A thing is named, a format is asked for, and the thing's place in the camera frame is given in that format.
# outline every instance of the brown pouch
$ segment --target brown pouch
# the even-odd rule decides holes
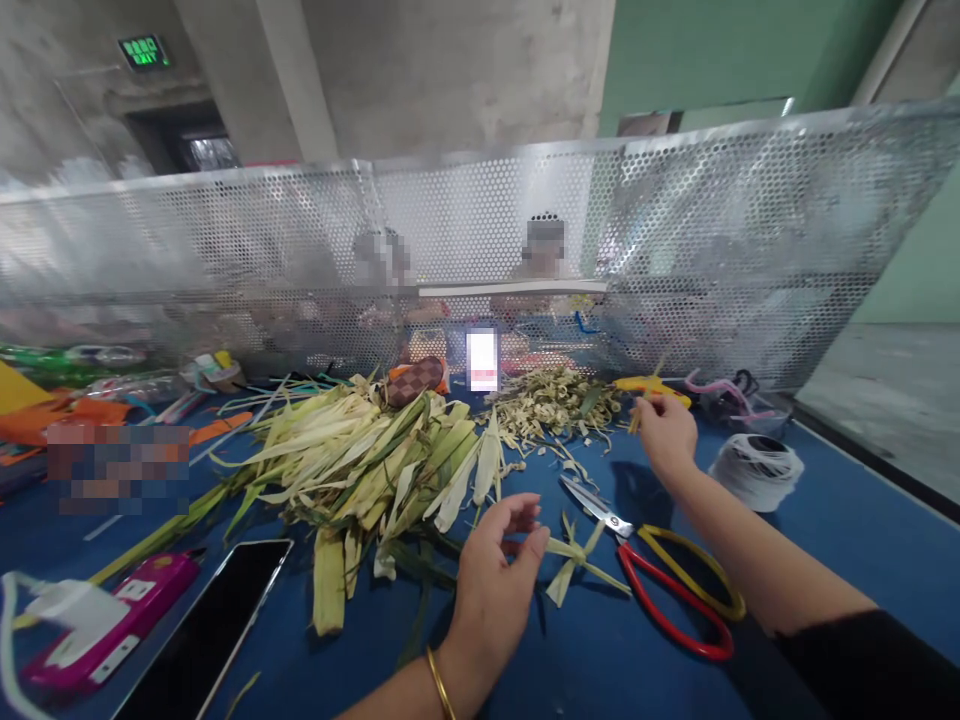
[[[401,408],[424,390],[435,390],[443,380],[443,363],[432,355],[416,362],[387,382],[387,404]]]

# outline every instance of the roll of white string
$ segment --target roll of white string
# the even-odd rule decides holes
[[[733,435],[710,467],[710,475],[755,512],[776,510],[802,472],[797,454],[765,435]]]

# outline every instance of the red handle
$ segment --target red handle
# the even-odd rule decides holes
[[[620,558],[620,562],[623,564],[623,569],[627,573],[627,578],[630,580],[630,585],[633,588],[633,591],[637,594],[637,597],[640,598],[640,604],[643,605],[646,611],[653,616],[653,619],[657,622],[657,624],[660,625],[660,627],[662,627],[671,638],[683,645],[683,647],[687,648],[687,650],[690,652],[699,655],[702,658],[706,658],[707,660],[721,662],[731,658],[733,655],[733,636],[730,635],[730,629],[726,626],[723,620],[720,619],[720,616],[713,611],[713,609],[708,607],[700,598],[690,592],[686,587],[663,572],[663,570],[658,568],[656,565],[647,562],[644,558],[638,555],[637,551],[630,547],[629,543],[624,543],[620,546],[620,549],[617,550],[617,556]],[[634,565],[643,568],[646,572],[653,575],[654,578],[659,580],[660,583],[666,586],[666,588],[674,595],[679,596],[687,604],[691,605],[697,612],[707,618],[707,620],[709,620],[720,632],[720,644],[707,645],[706,643],[694,640],[689,635],[685,635],[676,627],[674,627],[673,623],[667,620],[666,616],[660,612],[659,608],[653,604],[650,596],[647,595],[646,589],[640,583],[640,578],[637,575],[637,571],[634,569]]]

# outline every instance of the yellow glue gun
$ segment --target yellow glue gun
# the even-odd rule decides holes
[[[673,395],[683,406],[690,409],[692,401],[682,392],[669,388],[656,375],[638,375],[632,378],[614,380],[612,385],[621,392],[643,393],[644,395]]]

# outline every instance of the person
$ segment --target person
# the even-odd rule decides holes
[[[534,215],[527,223],[527,242],[520,253],[520,264],[507,276],[508,280],[553,280],[560,277],[563,260],[564,222],[556,213]],[[546,315],[550,312],[549,295],[494,295],[490,310],[505,321],[518,315]]]
[[[829,713],[960,717],[960,670],[697,468],[696,422],[679,400],[638,399],[636,412],[654,473]],[[479,711],[527,624],[549,538],[536,522],[538,500],[504,498],[467,540],[453,622],[434,655],[439,681],[421,658],[343,718],[443,718],[441,687],[455,717]],[[504,542],[514,533],[529,534],[519,546]]]
[[[387,293],[416,284],[410,277],[410,251],[393,228],[386,228],[384,233],[358,235],[353,241],[353,254],[358,286]],[[366,329],[385,327],[399,316],[407,325],[426,325],[449,314],[449,308],[439,298],[399,298],[399,308],[395,308],[387,297],[381,297],[360,313],[358,323]]]

